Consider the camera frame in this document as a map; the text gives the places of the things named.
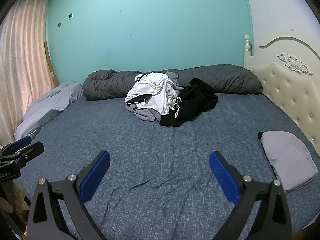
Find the person's left hand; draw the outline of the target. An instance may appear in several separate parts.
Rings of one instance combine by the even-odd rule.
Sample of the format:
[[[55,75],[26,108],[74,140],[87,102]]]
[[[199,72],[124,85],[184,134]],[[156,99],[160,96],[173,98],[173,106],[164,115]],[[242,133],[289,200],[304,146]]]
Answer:
[[[13,213],[16,211],[22,214],[24,211],[29,211],[30,207],[24,200],[26,197],[24,187],[17,181],[7,181],[3,184],[4,194],[7,197],[1,197],[1,211]]]

